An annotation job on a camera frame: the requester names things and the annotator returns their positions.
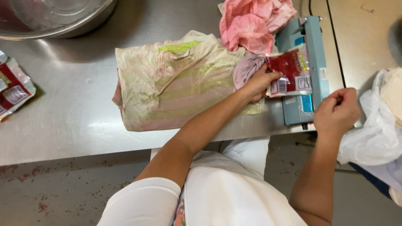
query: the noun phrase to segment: person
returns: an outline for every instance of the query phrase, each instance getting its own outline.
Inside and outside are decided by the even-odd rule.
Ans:
[[[109,199],[98,226],[331,225],[340,140],[360,116],[354,88],[332,93],[315,111],[317,143],[289,201],[264,181],[269,137],[234,140],[222,153],[201,150],[282,76],[267,68],[189,120],[133,183]]]

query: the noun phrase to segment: person's left hand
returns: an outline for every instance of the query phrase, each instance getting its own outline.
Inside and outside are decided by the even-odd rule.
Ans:
[[[267,69],[268,65],[264,64],[241,88],[248,95],[251,102],[259,101],[261,97],[265,97],[266,89],[271,82],[283,76],[282,72],[266,73]]]

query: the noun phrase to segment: plastic package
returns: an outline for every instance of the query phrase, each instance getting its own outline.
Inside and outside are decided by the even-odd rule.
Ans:
[[[35,92],[31,79],[17,61],[0,51],[0,120],[17,110]]]
[[[372,89],[360,97],[367,119],[362,128],[350,130],[343,136],[338,153],[341,164],[354,162],[373,166],[401,156],[401,130],[395,126],[394,115],[380,97],[381,83],[386,74],[386,70],[381,70],[375,77]]]
[[[301,44],[285,53],[266,54],[265,60],[272,72],[283,77],[271,82],[268,97],[308,95],[313,93],[307,45]]]

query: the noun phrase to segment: person's right hand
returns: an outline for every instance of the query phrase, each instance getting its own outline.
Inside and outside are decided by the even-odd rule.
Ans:
[[[318,136],[341,139],[360,117],[355,88],[335,91],[323,100],[314,114]]]

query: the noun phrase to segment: white shirt sleeve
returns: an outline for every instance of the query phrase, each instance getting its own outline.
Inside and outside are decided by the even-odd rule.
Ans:
[[[181,189],[161,177],[131,183],[107,202],[98,226],[171,226]]]

